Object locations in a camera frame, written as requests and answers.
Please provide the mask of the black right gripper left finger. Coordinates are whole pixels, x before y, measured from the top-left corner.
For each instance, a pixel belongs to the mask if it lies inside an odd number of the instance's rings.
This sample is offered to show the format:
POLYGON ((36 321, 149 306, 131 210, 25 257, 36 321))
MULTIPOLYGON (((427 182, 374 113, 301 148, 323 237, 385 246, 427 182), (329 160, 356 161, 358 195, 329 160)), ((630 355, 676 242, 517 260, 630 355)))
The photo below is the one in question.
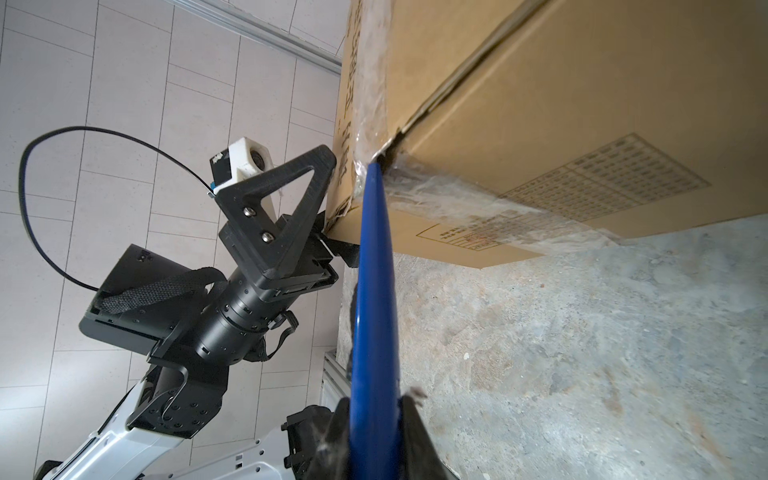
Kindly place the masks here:
POLYGON ((350 399, 337 404, 323 438, 305 472, 305 479, 350 479, 350 399))

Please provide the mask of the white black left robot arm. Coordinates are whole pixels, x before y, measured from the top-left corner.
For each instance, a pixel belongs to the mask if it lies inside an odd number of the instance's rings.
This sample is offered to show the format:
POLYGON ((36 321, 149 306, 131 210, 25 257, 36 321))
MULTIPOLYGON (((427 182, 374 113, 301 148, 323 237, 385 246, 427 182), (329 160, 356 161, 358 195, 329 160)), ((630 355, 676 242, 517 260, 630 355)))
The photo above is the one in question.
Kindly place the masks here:
POLYGON ((220 412, 231 366, 266 362, 266 335, 292 335, 302 295, 333 286, 333 250, 321 205, 337 160, 326 146, 273 166, 248 139, 215 155, 210 196, 226 221, 219 237, 231 274, 190 269, 129 246, 80 323, 86 336, 146 356, 148 371, 104 423, 40 479, 140 479, 220 412))

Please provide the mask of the brown cardboard express box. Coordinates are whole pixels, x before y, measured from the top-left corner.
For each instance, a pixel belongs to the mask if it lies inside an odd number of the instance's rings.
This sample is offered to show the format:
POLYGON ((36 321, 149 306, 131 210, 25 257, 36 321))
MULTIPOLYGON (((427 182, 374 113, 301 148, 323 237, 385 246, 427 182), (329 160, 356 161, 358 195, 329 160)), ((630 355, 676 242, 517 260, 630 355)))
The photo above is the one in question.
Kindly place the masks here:
MULTIPOLYGON (((418 162, 613 245, 766 212, 765 2, 388 2, 386 131, 418 162)), ((358 242, 349 21, 326 230, 358 242)), ((545 255, 388 211, 399 253, 474 268, 545 255)))

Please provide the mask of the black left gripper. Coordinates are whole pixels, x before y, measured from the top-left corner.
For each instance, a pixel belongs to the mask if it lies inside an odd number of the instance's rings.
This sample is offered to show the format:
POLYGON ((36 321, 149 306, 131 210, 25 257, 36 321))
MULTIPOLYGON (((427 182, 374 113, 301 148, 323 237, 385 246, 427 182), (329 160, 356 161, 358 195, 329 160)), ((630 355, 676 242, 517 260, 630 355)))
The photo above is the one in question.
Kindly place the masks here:
POLYGON ((230 282, 261 300, 293 299, 333 286, 336 257, 350 268, 359 265, 357 244, 323 232, 319 210, 336 167, 330 148, 319 145, 273 164, 213 194, 225 217, 219 239, 236 263, 230 282))

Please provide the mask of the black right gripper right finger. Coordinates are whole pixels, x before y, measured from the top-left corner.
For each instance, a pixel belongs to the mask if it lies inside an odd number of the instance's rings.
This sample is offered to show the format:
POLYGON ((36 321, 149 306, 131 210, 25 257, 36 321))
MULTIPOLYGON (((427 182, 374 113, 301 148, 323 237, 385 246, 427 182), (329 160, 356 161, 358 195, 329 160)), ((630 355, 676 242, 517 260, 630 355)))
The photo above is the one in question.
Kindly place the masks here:
POLYGON ((401 478, 408 480, 447 480, 445 466, 421 421, 414 399, 400 399, 401 478))

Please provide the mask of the blue box cutter knife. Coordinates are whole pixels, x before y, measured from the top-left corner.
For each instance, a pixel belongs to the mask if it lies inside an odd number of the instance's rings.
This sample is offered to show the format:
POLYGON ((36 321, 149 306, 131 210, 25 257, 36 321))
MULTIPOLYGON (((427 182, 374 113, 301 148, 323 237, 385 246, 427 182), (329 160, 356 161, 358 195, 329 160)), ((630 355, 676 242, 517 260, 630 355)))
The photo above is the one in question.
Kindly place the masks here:
POLYGON ((397 479, 399 353, 395 278, 381 166, 368 167, 364 188, 350 400, 353 479, 397 479))

